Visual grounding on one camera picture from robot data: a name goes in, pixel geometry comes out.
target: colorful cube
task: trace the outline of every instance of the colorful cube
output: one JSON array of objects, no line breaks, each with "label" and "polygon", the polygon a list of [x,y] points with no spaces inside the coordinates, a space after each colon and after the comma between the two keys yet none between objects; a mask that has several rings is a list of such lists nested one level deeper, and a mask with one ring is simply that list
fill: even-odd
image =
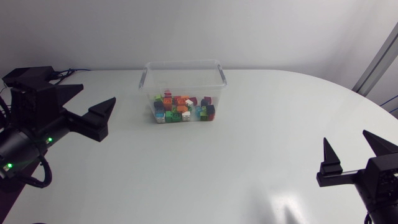
[{"label": "colorful cube", "polygon": [[156,122],[158,122],[159,124],[165,123],[165,116],[163,114],[163,116],[156,116]]},{"label": "colorful cube", "polygon": [[177,104],[177,99],[181,98],[181,96],[174,96],[174,103]]},{"label": "colorful cube", "polygon": [[160,95],[160,94],[156,95],[155,96],[155,101],[159,101],[159,102],[163,101],[162,100],[162,95]]},{"label": "colorful cube", "polygon": [[185,100],[186,106],[193,106],[193,102],[189,99]]},{"label": "colorful cube", "polygon": [[214,116],[215,116],[215,114],[209,114],[209,121],[213,121],[214,120]]},{"label": "colorful cube", "polygon": [[156,109],[155,110],[155,117],[163,117],[164,110]]},{"label": "colorful cube", "polygon": [[204,100],[206,100],[209,105],[211,104],[211,97],[210,96],[205,96]]},{"label": "colorful cube", "polygon": [[155,109],[158,109],[158,110],[164,110],[163,102],[161,102],[161,101],[155,101],[154,107],[155,107]]},{"label": "colorful cube", "polygon": [[196,97],[190,97],[189,100],[193,102],[194,106],[196,106],[198,104],[198,100]]},{"label": "colorful cube", "polygon": [[200,112],[200,121],[208,121],[209,116],[206,112]]},{"label": "colorful cube", "polygon": [[190,121],[191,120],[191,112],[186,111],[182,113],[182,121]]},{"label": "colorful cube", "polygon": [[188,111],[187,106],[177,106],[177,112],[183,113],[183,112],[186,112],[186,111]]},{"label": "colorful cube", "polygon": [[209,102],[205,99],[202,99],[200,102],[200,106],[207,106],[207,105],[209,105]]},{"label": "colorful cube", "polygon": [[172,122],[172,119],[173,119],[173,113],[171,111],[166,111],[165,117],[166,117],[166,122],[170,123],[170,122]]},{"label": "colorful cube", "polygon": [[173,113],[173,122],[180,122],[181,121],[181,114],[180,113]]},{"label": "colorful cube", "polygon": [[172,107],[173,107],[172,99],[164,98],[163,105],[164,105],[165,110],[169,110],[169,111],[172,110]]},{"label": "colorful cube", "polygon": [[214,108],[214,105],[207,105],[206,106],[206,112],[208,115],[215,114],[216,109]]},{"label": "colorful cube", "polygon": [[196,106],[195,107],[195,114],[197,115],[197,117],[200,118],[200,113],[201,113],[201,106]]},{"label": "colorful cube", "polygon": [[177,106],[185,106],[186,102],[183,98],[177,98],[176,105]]}]

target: table surface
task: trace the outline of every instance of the table surface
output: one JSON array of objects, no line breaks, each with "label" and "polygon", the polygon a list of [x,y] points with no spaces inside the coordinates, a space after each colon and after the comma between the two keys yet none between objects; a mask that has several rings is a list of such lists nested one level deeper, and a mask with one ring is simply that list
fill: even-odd
[{"label": "table surface", "polygon": [[[141,71],[79,72],[66,109],[115,96],[101,143],[69,133],[46,155],[53,182],[26,186],[5,223],[363,223],[353,185],[320,188],[327,137],[345,171],[374,154],[366,129],[395,144],[398,120],[334,83],[278,70],[225,70],[212,122],[157,124]],[[38,168],[34,176],[42,178]]]}]

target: transparent plastic bin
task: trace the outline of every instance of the transparent plastic bin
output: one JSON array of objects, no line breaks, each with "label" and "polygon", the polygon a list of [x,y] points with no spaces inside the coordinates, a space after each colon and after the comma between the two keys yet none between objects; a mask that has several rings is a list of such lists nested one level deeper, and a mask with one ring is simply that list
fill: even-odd
[{"label": "transparent plastic bin", "polygon": [[225,87],[217,60],[150,62],[139,83],[158,123],[213,121]]}]

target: cable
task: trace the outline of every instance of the cable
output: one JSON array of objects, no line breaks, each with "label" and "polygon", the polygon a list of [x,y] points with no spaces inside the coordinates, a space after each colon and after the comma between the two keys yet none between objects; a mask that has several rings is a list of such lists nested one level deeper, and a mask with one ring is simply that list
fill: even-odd
[{"label": "cable", "polygon": [[5,90],[6,88],[8,88],[8,86],[6,86],[6,82],[3,82],[2,84],[4,85],[4,88],[1,89],[0,94],[2,93],[3,90]]},{"label": "cable", "polygon": [[372,224],[372,219],[369,214],[366,214],[364,224]]},{"label": "cable", "polygon": [[47,160],[45,159],[45,157],[43,155],[39,155],[39,160],[44,169],[44,180],[43,181],[39,181],[36,178],[30,177],[23,173],[19,173],[16,176],[17,179],[19,181],[21,181],[22,183],[29,184],[34,187],[44,188],[44,187],[50,185],[51,181],[52,181],[52,173],[51,173],[51,168],[49,166],[49,163],[47,162]]},{"label": "cable", "polygon": [[8,105],[6,104],[6,102],[4,102],[1,96],[0,96],[0,106],[4,110],[4,113],[6,114],[6,119],[8,123],[11,120],[11,113],[10,110],[8,109]]},{"label": "cable", "polygon": [[390,100],[387,100],[386,102],[384,102],[384,103],[381,104],[380,106],[385,105],[386,103],[390,102],[391,100],[393,100],[393,99],[395,99],[395,98],[397,98],[397,97],[398,97],[398,95],[394,96],[393,98],[391,98]]},{"label": "cable", "polygon": [[84,69],[84,68],[78,68],[78,69],[74,69],[74,68],[69,68],[68,70],[64,70],[64,71],[60,71],[60,72],[53,72],[51,74],[50,80],[58,80],[59,81],[57,83],[55,83],[54,85],[58,85],[59,83],[61,83],[64,79],[66,79],[67,77],[69,77],[70,75],[72,75],[73,73],[75,73],[76,71],[91,71],[90,69]]},{"label": "cable", "polygon": [[396,111],[396,110],[398,110],[398,108],[393,109],[393,110],[390,111],[389,113],[392,113],[392,112],[394,112],[394,111]]}]

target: orange cube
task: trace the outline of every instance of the orange cube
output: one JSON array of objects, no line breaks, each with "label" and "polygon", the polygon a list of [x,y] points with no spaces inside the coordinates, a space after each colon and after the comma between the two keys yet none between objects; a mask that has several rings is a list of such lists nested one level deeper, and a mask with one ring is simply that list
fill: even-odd
[{"label": "orange cube", "polygon": [[177,106],[185,106],[186,102],[183,98],[177,98]]},{"label": "orange cube", "polygon": [[163,105],[164,105],[164,108],[165,108],[167,111],[172,110],[172,107],[173,107],[172,99],[171,99],[171,98],[164,98],[164,99],[163,99]]},{"label": "orange cube", "polygon": [[188,111],[187,106],[177,106],[177,112],[183,113],[183,112],[186,112],[186,111]]}]

